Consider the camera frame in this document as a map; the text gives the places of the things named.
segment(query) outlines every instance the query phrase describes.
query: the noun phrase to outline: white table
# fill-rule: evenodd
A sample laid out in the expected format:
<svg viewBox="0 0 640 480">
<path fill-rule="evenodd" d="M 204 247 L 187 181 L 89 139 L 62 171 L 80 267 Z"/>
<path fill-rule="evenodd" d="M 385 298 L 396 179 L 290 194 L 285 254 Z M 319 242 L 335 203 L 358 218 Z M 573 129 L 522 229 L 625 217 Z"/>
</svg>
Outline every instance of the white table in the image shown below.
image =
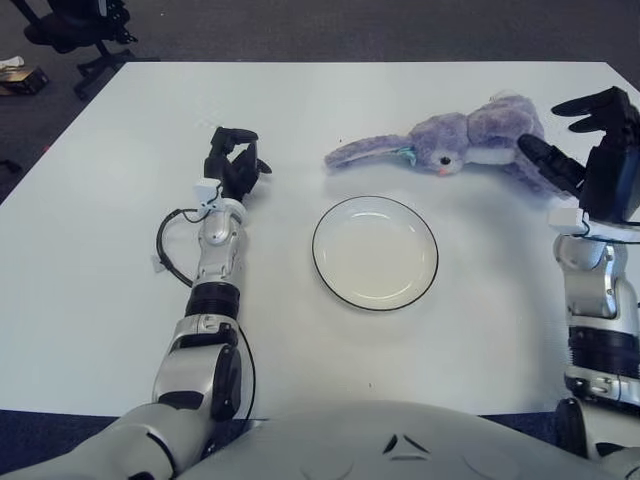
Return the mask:
<svg viewBox="0 0 640 480">
<path fill-rule="evenodd" d="M 149 400 L 189 294 L 154 273 L 156 229 L 194 204 L 222 124 L 258 132 L 274 170 L 246 202 L 241 322 L 257 362 L 255 417 L 350 399 L 553 409 L 566 394 L 566 327 L 548 205 L 486 168 L 328 176 L 322 159 L 340 142 L 469 113 L 505 88 L 534 100 L 548 141 L 585 159 L 598 134 L 569 133 L 549 109 L 611 85 L 640 104 L 601 63 L 127 65 L 0 206 L 0 408 L 120 415 Z M 440 247 L 435 284 L 396 312 L 347 306 L 311 260 L 322 213 L 366 194 L 412 207 Z M 189 272 L 194 233 L 167 232 Z M 628 270 L 640 285 L 633 249 Z M 249 379 L 247 369 L 247 396 Z"/>
</svg>

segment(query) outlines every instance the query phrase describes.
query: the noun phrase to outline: black cable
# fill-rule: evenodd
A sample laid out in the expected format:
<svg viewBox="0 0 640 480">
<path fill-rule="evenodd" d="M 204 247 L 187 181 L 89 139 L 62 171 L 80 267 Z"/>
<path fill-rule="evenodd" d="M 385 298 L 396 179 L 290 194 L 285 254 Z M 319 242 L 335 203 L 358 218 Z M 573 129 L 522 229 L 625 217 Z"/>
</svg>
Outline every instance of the black cable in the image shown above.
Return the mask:
<svg viewBox="0 0 640 480">
<path fill-rule="evenodd" d="M 589 237 L 588 235 L 591 232 L 591 227 L 589 227 L 589 224 L 584 220 L 582 221 L 582 224 L 587 228 L 587 231 L 581 235 L 574 235 L 574 237 L 584 238 L 586 240 L 593 240 L 594 242 L 611 243 L 614 245 L 640 245 L 640 242 L 623 242 L 621 240 L 606 240 L 604 238 Z M 627 222 L 626 225 L 633 225 L 633 223 Z"/>
<path fill-rule="evenodd" d="M 160 263 L 164 265 L 164 267 L 169 270 L 174 277 L 184 283 L 187 287 L 191 288 L 193 286 L 193 282 L 175 267 L 167 253 L 164 251 L 164 246 L 162 244 L 164 229 L 167 228 L 169 222 L 178 215 L 184 215 L 185 218 L 187 218 L 185 215 L 186 212 L 197 212 L 197 210 L 195 208 L 176 208 L 173 212 L 164 217 L 164 220 L 162 220 L 162 223 L 158 227 L 158 233 L 156 233 L 156 252 L 158 253 L 158 258 L 160 258 Z"/>
<path fill-rule="evenodd" d="M 169 222 L 174 218 L 176 218 L 178 215 L 182 215 L 189 223 L 200 223 L 209 215 L 209 212 L 207 212 L 199 219 L 192 220 L 186 215 L 187 212 L 197 212 L 197 210 L 195 208 L 177 208 L 173 212 L 171 212 L 169 215 L 167 215 L 164 218 L 164 220 L 162 220 L 162 223 L 158 227 L 158 233 L 156 234 L 156 252 L 158 253 L 158 257 L 160 258 L 160 263 L 164 265 L 164 267 L 169 272 L 171 272 L 171 274 L 174 277 L 180 280 L 184 285 L 186 285 L 189 288 L 192 288 L 193 281 L 176 268 L 176 266 L 173 264 L 173 262 L 167 255 L 167 253 L 164 251 L 164 246 L 162 242 L 165 228 L 167 227 Z M 240 325 L 238 325 L 238 330 L 240 331 L 242 340 L 244 341 L 244 344 L 247 347 L 247 353 L 249 354 L 249 363 L 251 364 L 251 375 L 253 379 L 251 384 L 251 401 L 249 403 L 249 410 L 247 410 L 247 414 L 245 415 L 244 420 L 242 421 L 242 429 L 240 430 L 240 432 L 244 432 L 244 429 L 247 427 L 247 424 L 249 423 L 249 419 L 251 418 L 251 412 L 253 411 L 253 405 L 256 399 L 256 363 L 253 359 L 253 352 L 251 351 L 251 346 L 249 345 L 247 336 L 245 335 L 244 330 L 242 330 L 242 327 Z"/>
<path fill-rule="evenodd" d="M 182 216 L 184 217 L 184 219 L 189 222 L 189 223 L 200 223 L 201 221 L 203 221 L 205 218 L 207 218 L 209 216 L 209 213 L 211 212 L 211 210 L 207 210 L 207 212 L 200 218 L 196 219 L 196 220 L 191 220 L 188 216 L 187 216 L 187 210 L 182 210 Z"/>
</svg>

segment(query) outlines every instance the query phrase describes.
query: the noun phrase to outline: purple stuffed bunny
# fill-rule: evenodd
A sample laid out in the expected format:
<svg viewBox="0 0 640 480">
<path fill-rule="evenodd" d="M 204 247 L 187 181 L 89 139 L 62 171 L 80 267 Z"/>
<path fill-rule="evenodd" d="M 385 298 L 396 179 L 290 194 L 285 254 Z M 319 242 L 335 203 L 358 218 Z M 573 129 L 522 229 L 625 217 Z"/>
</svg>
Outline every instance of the purple stuffed bunny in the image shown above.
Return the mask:
<svg viewBox="0 0 640 480">
<path fill-rule="evenodd" d="M 520 135 L 544 138 L 536 109 L 526 97 L 501 92 L 470 115 L 448 113 L 417 124 L 407 136 L 383 135 L 350 143 L 325 157 L 329 168 L 342 168 L 381 155 L 403 158 L 418 170 L 457 173 L 466 163 L 500 165 L 541 194 L 564 196 L 517 146 Z"/>
</svg>

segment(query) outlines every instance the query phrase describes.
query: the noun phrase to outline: floor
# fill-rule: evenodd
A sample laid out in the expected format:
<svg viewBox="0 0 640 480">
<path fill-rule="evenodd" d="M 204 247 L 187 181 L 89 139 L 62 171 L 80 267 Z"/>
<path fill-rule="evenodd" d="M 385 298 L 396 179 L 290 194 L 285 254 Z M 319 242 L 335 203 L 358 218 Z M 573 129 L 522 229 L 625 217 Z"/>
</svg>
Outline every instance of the floor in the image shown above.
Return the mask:
<svg viewBox="0 0 640 480">
<path fill-rule="evenodd" d="M 47 9 L 45 0 L 31 4 Z M 167 61 L 606 61 L 640 88 L 637 0 L 129 0 L 128 8 L 140 39 L 132 49 Z M 0 97 L 0 157 L 28 170 L 84 108 L 71 90 L 74 65 L 96 52 L 30 45 L 9 2 L 0 19 L 0 59 L 22 55 L 51 78 L 34 97 Z M 2 175 L 0 202 L 18 183 Z M 541 415 L 495 420 L 550 441 L 552 416 Z M 0 473 L 60 454 L 111 420 L 0 412 Z"/>
</svg>

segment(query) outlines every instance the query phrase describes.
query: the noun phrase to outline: plate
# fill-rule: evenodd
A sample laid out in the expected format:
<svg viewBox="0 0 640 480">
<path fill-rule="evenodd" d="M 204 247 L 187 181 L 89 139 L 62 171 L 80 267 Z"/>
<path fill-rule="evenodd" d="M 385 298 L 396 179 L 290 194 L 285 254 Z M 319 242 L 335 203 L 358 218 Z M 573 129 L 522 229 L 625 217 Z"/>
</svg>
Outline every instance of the plate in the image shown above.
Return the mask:
<svg viewBox="0 0 640 480">
<path fill-rule="evenodd" d="M 327 286 L 368 310 L 415 302 L 438 270 L 438 246 L 427 223 L 384 197 L 354 197 L 332 207 L 316 226 L 312 253 Z"/>
</svg>

